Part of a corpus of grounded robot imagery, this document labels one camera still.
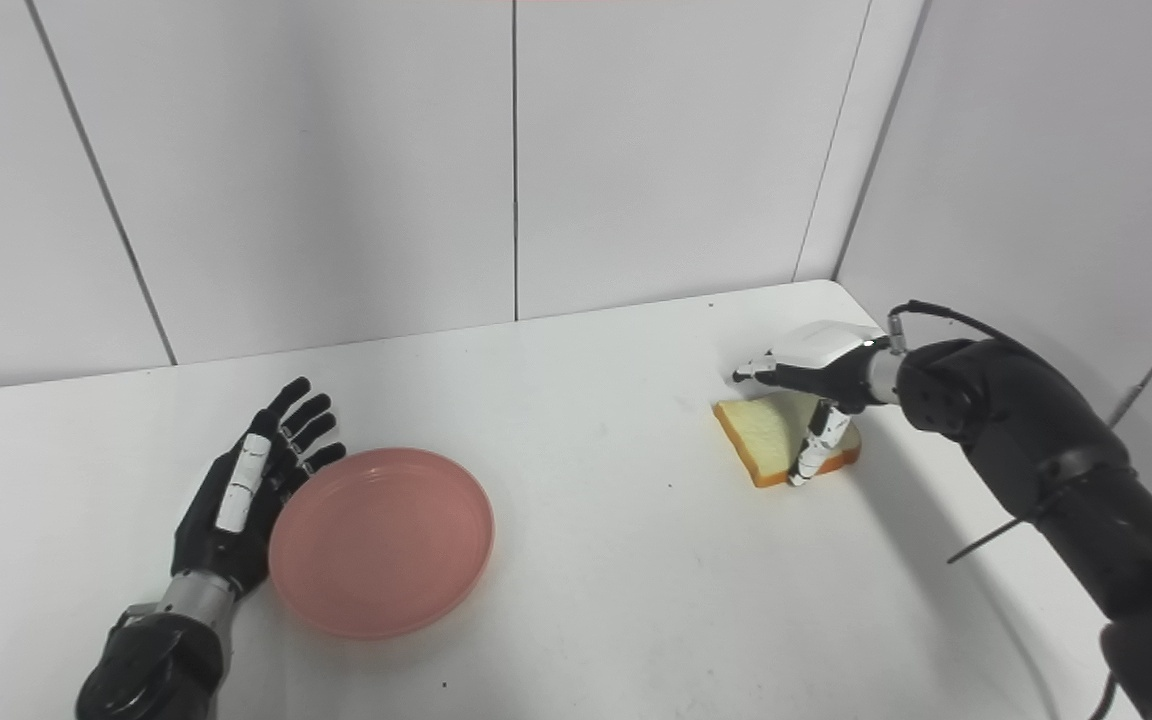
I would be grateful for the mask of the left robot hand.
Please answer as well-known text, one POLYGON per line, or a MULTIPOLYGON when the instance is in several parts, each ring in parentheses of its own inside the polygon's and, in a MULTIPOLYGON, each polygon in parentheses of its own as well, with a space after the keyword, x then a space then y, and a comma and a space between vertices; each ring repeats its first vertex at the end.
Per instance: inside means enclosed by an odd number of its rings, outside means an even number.
POLYGON ((280 389, 212 461, 175 529, 173 577, 210 575, 238 598, 260 588, 285 506, 317 471, 347 455, 343 444, 321 442, 335 427, 332 397, 314 395, 310 379, 298 377, 280 389))

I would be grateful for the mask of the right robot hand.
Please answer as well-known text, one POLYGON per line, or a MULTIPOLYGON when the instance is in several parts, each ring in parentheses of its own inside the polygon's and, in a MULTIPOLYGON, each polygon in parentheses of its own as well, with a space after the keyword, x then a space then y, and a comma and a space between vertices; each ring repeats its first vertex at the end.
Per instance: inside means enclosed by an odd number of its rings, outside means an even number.
POLYGON ((818 320, 790 331, 771 350, 732 372, 732 382, 755 381, 817 397, 788 482, 801 486, 819 473, 844 438, 851 416, 890 404, 890 388, 876 389, 870 365, 890 351, 890 338, 873 325, 818 320))

